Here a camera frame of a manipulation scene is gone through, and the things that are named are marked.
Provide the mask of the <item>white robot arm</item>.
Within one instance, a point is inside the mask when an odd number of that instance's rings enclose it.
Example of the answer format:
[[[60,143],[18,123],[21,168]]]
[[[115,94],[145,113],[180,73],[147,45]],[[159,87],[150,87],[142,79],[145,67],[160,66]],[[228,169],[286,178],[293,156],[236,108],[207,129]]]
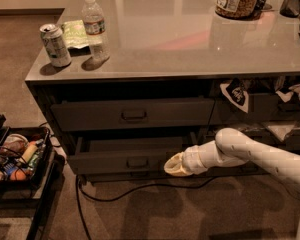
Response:
[[[165,163],[164,171],[185,177],[204,173],[212,167],[235,167],[248,161],[300,189],[300,155],[257,142],[233,128],[223,128],[213,141],[173,155]],[[296,240],[300,240],[300,220]]]

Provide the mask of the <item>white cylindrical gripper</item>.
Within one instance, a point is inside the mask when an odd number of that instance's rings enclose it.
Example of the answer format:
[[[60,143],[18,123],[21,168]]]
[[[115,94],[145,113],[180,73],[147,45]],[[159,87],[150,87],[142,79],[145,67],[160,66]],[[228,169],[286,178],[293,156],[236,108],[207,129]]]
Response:
[[[220,155],[216,143],[210,141],[203,145],[187,148],[183,153],[177,153],[165,163],[165,172],[175,177],[199,175],[209,168],[219,165]]]

